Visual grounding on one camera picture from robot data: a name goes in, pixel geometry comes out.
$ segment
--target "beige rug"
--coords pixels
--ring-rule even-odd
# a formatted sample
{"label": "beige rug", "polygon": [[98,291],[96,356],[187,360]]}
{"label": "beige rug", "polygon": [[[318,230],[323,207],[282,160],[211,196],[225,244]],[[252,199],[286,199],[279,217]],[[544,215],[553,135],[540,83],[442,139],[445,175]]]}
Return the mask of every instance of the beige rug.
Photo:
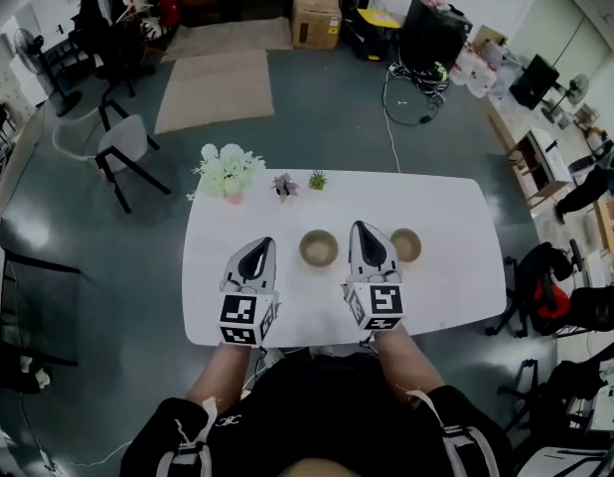
{"label": "beige rug", "polygon": [[273,114],[267,52],[192,57],[173,67],[155,133]]}
{"label": "beige rug", "polygon": [[180,27],[162,62],[249,50],[291,50],[287,18]]}

